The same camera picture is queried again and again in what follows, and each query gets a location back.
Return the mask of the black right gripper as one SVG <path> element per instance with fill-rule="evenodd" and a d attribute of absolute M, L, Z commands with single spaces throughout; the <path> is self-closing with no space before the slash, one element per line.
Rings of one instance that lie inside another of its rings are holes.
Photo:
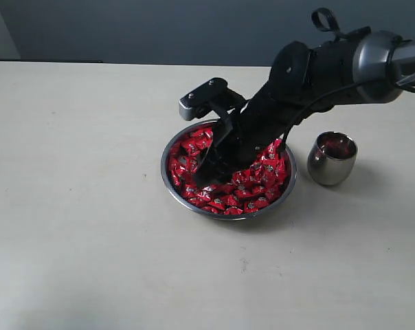
<path fill-rule="evenodd" d="M 256 158 L 256 147 L 265 148 L 282 135 L 311 98 L 307 69 L 312 51 L 294 41 L 276 56 L 268 81 L 232 116 L 228 127 L 220 121 L 213 127 L 213 142 L 197 155 L 192 180 L 198 187 L 225 184 Z"/>

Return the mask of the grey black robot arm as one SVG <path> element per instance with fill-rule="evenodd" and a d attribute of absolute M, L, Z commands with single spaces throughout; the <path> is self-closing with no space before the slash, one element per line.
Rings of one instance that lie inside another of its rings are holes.
<path fill-rule="evenodd" d="M 217 122 L 193 180 L 226 181 L 313 113 L 337 105 L 389 103 L 415 93 L 415 40 L 386 31 L 314 49 L 294 41 L 276 56 L 267 82 L 231 118 Z"/>

